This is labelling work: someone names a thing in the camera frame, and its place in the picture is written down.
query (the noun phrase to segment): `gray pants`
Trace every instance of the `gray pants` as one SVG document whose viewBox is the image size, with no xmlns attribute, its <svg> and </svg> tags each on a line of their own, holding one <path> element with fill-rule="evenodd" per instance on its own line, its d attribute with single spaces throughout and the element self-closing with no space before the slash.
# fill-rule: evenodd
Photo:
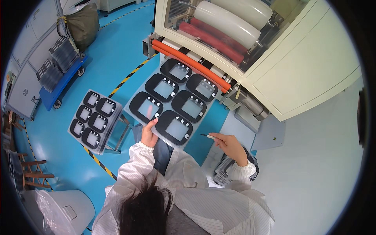
<svg viewBox="0 0 376 235">
<path fill-rule="evenodd" d="M 142 127 L 143 126 L 141 123 L 139 123 L 132 128 L 136 143 L 141 141 Z M 157 144 L 154 146 L 153 150 L 155 159 L 154 168 L 157 169 L 163 176 L 166 173 L 167 165 L 170 162 L 173 150 L 173 147 L 169 146 L 163 140 L 158 138 Z"/>
</svg>

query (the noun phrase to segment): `worker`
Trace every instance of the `worker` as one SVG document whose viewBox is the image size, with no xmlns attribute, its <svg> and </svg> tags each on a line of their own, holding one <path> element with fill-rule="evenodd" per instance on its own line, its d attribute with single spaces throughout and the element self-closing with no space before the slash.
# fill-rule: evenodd
<svg viewBox="0 0 376 235">
<path fill-rule="evenodd" d="M 189 154 L 172 149 L 152 133 L 157 122 L 133 128 L 136 144 L 115 184 L 105 189 L 93 235 L 270 233 L 273 214 L 265 195 L 251 189 L 250 176 L 256 168 L 235 136 L 209 133 L 216 146 L 236 161 L 229 172 L 232 182 L 210 188 Z"/>
</svg>

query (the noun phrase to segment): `green bag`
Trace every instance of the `green bag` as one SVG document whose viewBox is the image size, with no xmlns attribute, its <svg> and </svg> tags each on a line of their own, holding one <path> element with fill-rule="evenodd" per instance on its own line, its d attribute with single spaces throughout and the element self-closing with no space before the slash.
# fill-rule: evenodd
<svg viewBox="0 0 376 235">
<path fill-rule="evenodd" d="M 99 19 L 97 5 L 95 3 L 87 4 L 80 11 L 67 15 L 67 26 L 74 42 L 80 52 L 95 40 L 99 30 Z"/>
</svg>

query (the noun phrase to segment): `caster wheel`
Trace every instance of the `caster wheel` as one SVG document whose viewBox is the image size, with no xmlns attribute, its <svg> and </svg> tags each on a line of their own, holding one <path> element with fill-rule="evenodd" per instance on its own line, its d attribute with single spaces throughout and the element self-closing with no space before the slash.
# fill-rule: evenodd
<svg viewBox="0 0 376 235">
<path fill-rule="evenodd" d="M 54 109 L 58 109 L 61 106 L 61 100 L 56 100 L 55 103 L 53 104 Z"/>
<path fill-rule="evenodd" d="M 81 66 L 78 70 L 77 70 L 77 75 L 79 77 L 81 77 L 83 75 L 83 73 L 85 72 L 85 69 Z"/>
</svg>

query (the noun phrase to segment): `hand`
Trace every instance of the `hand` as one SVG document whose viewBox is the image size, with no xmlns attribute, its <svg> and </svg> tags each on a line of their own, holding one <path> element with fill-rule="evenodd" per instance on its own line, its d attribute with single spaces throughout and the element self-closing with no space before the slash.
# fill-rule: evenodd
<svg viewBox="0 0 376 235">
<path fill-rule="evenodd" d="M 236 161 L 238 166 L 244 167 L 248 164 L 248 156 L 243 146 L 241 146 L 234 135 L 223 135 L 219 133 L 209 133 L 209 135 L 215 137 L 215 146 L 219 145 L 229 158 Z"/>
<path fill-rule="evenodd" d="M 146 126 L 142 127 L 141 143 L 151 148 L 154 148 L 158 140 L 158 136 L 151 131 L 157 122 L 158 118 L 151 120 Z"/>
</svg>

